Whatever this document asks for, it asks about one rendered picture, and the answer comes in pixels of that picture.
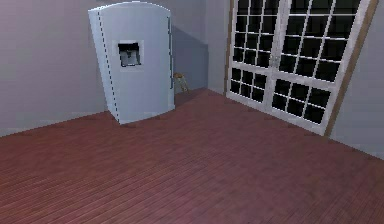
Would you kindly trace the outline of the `pale grey fridge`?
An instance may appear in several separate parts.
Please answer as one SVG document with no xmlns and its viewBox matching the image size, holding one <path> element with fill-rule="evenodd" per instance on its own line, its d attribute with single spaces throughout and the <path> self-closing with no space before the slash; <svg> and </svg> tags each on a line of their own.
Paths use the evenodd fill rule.
<svg viewBox="0 0 384 224">
<path fill-rule="evenodd" d="M 88 11 L 107 108 L 120 124 L 175 108 L 170 89 L 167 17 L 153 3 L 131 1 Z"/>
</svg>

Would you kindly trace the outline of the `brown wooden stool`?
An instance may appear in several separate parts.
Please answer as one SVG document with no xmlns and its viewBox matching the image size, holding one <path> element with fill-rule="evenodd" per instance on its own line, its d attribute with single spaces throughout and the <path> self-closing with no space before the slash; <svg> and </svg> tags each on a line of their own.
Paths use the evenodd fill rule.
<svg viewBox="0 0 384 224">
<path fill-rule="evenodd" d="M 188 92 L 189 91 L 186 78 L 182 73 L 174 73 L 173 77 L 178 81 L 178 83 L 180 85 L 180 89 L 182 92 Z"/>
</svg>

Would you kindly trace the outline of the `white glazed double door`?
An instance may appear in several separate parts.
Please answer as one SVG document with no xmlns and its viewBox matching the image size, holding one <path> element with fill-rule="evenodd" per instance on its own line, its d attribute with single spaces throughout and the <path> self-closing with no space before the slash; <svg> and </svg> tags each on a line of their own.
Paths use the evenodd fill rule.
<svg viewBox="0 0 384 224">
<path fill-rule="evenodd" d="M 379 0 L 231 0 L 226 96 L 328 135 Z"/>
</svg>

